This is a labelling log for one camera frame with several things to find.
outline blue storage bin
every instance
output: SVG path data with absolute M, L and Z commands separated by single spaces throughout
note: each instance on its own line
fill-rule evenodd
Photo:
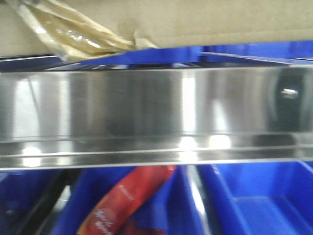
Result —
M 96 203 L 131 170 L 133 167 L 84 170 L 50 235 L 76 235 Z M 168 235 L 204 235 L 183 166 L 131 218 L 138 227 L 164 229 Z
M 225 235 L 313 235 L 306 163 L 199 166 Z
M 57 172 L 56 170 L 0 171 L 0 224 L 4 226 L 15 222 L 20 215 L 31 209 Z
M 129 51 L 95 60 L 82 61 L 82 65 L 133 65 L 133 64 L 170 64 L 198 62 L 203 47 L 178 47 L 165 49 L 146 49 Z
M 313 57 L 313 41 L 217 45 L 205 51 L 273 58 Z

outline plastic bag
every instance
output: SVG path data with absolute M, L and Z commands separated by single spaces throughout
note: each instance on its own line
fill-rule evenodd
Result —
M 125 40 L 58 0 L 6 0 L 53 53 L 80 61 L 135 50 Z
M 93 208 L 77 235 L 115 235 L 129 216 L 172 176 L 175 168 L 173 165 L 135 168 Z M 160 234 L 162 231 L 147 232 Z

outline cardboard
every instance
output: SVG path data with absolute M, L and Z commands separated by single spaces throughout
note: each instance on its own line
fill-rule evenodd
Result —
M 313 0 L 64 2 L 114 35 L 132 42 L 132 49 L 313 39 Z M 1 1 L 0 20 L 0 56 L 51 52 Z

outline red package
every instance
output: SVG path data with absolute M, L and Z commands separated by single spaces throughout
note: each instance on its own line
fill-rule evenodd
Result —
M 165 235 L 165 230 L 138 228 L 135 220 L 128 219 L 116 235 Z
M 138 166 L 93 208 L 77 235 L 115 235 L 145 201 L 171 177 L 175 166 Z

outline metal shelf frame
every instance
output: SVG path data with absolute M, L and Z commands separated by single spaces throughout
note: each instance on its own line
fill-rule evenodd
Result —
M 313 160 L 313 66 L 0 73 L 0 169 Z

